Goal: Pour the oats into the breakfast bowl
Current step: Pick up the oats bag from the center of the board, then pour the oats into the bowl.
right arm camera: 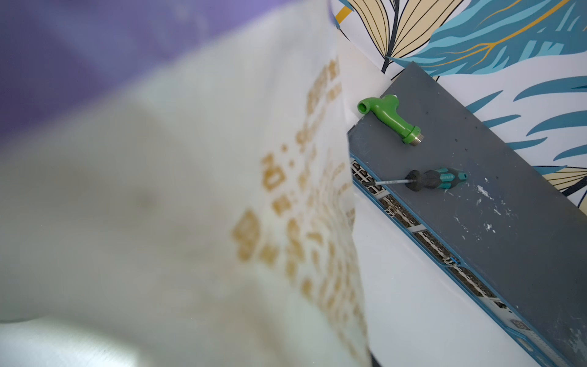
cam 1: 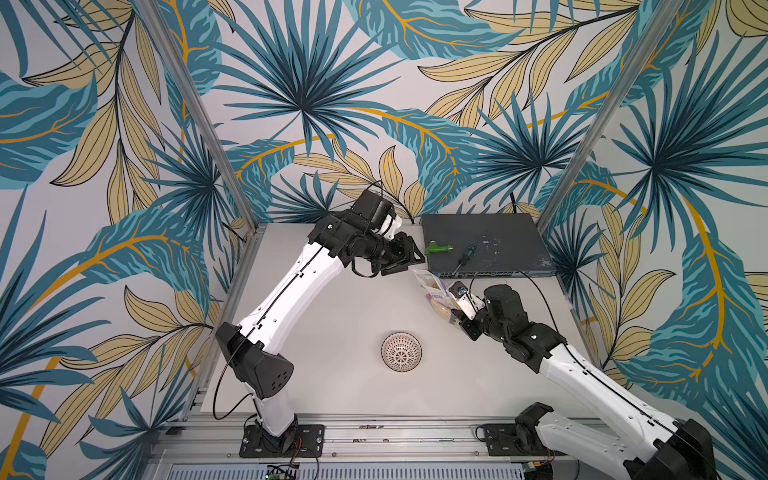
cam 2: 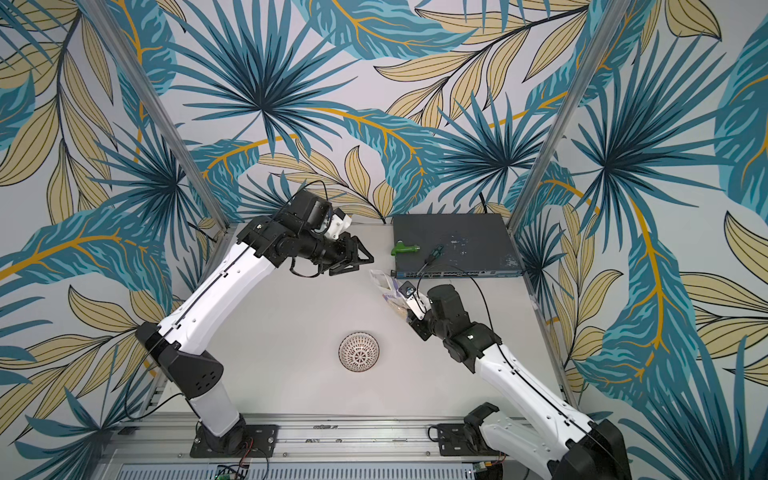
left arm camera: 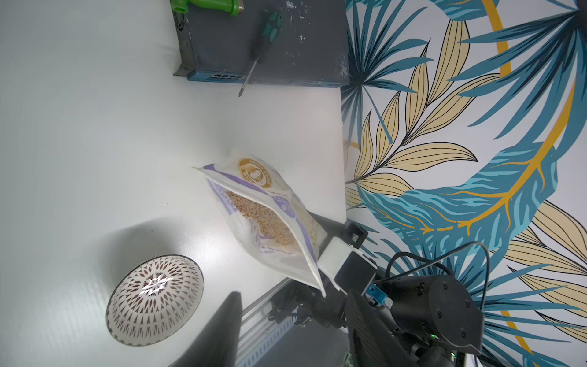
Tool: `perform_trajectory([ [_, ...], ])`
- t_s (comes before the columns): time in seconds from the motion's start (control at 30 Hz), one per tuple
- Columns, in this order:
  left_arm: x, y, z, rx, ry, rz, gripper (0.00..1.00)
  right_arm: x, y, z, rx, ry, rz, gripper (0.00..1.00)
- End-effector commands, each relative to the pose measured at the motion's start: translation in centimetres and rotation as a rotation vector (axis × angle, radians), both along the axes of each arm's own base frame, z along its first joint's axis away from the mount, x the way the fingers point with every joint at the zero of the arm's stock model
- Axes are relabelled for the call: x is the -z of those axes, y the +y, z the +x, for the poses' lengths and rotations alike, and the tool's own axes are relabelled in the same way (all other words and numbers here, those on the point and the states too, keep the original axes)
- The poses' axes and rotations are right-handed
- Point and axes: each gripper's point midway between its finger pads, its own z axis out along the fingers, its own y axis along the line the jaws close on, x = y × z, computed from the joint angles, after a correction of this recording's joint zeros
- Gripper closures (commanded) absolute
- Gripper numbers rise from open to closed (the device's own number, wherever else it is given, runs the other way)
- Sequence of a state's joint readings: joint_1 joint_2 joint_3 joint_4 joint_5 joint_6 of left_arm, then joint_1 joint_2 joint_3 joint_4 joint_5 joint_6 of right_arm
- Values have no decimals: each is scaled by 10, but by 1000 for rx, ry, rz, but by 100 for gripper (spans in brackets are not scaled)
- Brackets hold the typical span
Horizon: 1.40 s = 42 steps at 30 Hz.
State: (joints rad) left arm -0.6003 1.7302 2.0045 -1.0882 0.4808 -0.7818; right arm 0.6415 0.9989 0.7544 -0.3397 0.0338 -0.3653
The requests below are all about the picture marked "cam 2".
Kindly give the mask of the white purple oats bag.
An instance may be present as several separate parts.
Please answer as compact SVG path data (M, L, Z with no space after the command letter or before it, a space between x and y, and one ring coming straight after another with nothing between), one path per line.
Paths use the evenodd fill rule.
M397 281L381 270L370 270L369 275L387 305L405 320L411 308L408 298L400 292Z

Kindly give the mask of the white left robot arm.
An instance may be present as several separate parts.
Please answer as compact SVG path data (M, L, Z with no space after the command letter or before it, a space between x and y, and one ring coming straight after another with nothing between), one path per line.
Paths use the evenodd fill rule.
M246 444L247 424L222 383L224 367L207 351L218 328L245 296L285 261L306 259L318 275L354 272L374 258L348 231L351 216L300 190L270 216L253 218L214 272L158 324L135 336L191 407L197 432L212 452L235 455Z

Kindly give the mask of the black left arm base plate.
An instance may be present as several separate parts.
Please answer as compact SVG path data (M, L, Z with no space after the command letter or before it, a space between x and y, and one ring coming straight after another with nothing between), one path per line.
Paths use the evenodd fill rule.
M223 437L216 437L198 424L189 452L193 459L267 458L276 446L279 426L274 424L238 424Z

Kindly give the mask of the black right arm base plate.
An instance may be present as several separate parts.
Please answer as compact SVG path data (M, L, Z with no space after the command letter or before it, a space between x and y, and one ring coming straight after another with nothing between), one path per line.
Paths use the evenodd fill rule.
M427 427L427 437L438 445L441 457L477 456L462 423L439 423Z

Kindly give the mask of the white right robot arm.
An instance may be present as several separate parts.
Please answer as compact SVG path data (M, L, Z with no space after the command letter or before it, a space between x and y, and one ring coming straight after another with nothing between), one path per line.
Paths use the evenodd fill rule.
M452 285L422 295L406 282L398 293L417 335L424 341L440 339L454 361L493 386L525 420L519 423L485 402L461 424L438 425L445 454L498 454L542 479L630 478L621 431L609 420L594 421L540 382L489 324L470 319Z

